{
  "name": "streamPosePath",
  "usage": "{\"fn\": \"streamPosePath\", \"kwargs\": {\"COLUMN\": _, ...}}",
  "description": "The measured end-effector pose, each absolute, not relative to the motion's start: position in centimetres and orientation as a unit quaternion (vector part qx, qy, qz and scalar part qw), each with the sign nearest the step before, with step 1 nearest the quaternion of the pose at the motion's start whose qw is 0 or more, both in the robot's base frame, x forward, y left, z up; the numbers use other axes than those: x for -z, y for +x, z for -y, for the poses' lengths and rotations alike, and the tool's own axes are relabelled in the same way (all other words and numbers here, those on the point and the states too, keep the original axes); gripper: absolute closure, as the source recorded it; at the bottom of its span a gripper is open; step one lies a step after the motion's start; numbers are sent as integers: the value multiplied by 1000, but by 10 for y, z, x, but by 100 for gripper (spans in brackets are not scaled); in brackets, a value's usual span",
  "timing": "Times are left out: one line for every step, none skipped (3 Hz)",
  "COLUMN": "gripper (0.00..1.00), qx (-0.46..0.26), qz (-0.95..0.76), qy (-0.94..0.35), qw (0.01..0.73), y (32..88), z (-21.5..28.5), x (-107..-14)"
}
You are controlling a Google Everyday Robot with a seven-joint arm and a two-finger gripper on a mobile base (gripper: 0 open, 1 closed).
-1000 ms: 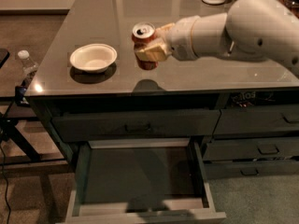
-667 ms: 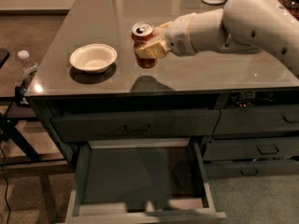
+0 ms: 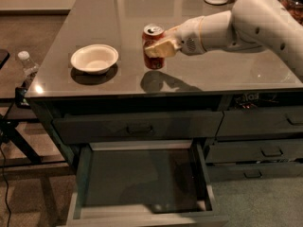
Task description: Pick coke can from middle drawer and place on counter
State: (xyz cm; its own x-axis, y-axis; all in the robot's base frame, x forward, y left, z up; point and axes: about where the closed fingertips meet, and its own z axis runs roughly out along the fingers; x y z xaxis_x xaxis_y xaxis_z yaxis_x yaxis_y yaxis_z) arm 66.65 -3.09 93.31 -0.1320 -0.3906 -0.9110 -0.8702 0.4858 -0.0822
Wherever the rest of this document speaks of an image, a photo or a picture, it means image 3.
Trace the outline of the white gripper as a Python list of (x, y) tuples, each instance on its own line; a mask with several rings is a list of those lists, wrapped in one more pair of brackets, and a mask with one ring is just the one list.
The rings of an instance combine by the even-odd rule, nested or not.
[(186, 20), (179, 26), (165, 31), (164, 38), (144, 48), (149, 58), (174, 57), (180, 50), (188, 56), (202, 55), (202, 21), (204, 16)]

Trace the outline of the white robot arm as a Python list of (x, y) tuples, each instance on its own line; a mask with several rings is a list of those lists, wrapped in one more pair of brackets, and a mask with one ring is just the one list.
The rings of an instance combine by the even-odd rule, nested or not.
[(274, 52), (303, 78), (303, 26), (277, 0), (237, 0), (231, 10), (188, 19), (144, 48), (150, 58), (173, 57), (177, 52), (202, 55), (226, 52)]

